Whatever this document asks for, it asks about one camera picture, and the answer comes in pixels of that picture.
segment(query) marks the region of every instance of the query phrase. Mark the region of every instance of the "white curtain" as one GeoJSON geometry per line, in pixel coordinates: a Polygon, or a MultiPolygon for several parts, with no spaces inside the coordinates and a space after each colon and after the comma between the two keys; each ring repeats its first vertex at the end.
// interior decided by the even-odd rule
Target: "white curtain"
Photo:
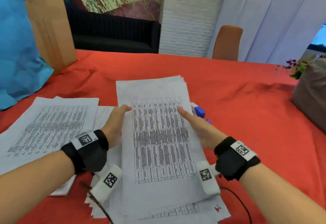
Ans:
{"type": "Polygon", "coordinates": [[[224,0],[207,57],[212,57],[221,26],[234,25],[243,28],[239,61],[299,59],[326,20],[323,1],[224,0]]]}

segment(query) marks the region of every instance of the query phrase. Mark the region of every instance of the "forearm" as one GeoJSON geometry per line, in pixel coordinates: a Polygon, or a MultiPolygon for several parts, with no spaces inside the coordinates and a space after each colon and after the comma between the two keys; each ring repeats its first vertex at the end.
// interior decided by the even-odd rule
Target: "forearm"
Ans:
{"type": "Polygon", "coordinates": [[[0,176],[0,223],[16,223],[75,173],[59,150],[0,176]]]}
{"type": "Polygon", "coordinates": [[[270,224],[325,223],[322,207],[263,164],[249,168],[240,183],[270,224]]]}

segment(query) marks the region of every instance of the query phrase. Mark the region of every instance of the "cardboard box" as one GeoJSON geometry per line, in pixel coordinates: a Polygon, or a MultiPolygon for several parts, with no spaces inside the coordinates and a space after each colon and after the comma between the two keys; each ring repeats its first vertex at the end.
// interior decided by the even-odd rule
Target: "cardboard box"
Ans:
{"type": "Polygon", "coordinates": [[[55,71],[77,59],[63,0],[26,0],[39,53],[55,71]]]}

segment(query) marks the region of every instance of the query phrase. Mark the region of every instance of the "orange chair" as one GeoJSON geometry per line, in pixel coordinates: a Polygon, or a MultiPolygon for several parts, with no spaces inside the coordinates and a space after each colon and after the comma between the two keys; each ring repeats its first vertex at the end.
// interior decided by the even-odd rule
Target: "orange chair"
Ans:
{"type": "Polygon", "coordinates": [[[243,29],[240,27],[230,25],[222,26],[215,41],[212,58],[238,61],[242,33],[243,29]]]}

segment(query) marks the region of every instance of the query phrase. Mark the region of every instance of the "white brick wall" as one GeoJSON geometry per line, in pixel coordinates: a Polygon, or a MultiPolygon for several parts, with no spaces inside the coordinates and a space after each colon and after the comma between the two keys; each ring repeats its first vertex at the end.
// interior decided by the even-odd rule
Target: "white brick wall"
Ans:
{"type": "Polygon", "coordinates": [[[164,0],[159,53],[205,57],[223,0],[164,0]]]}

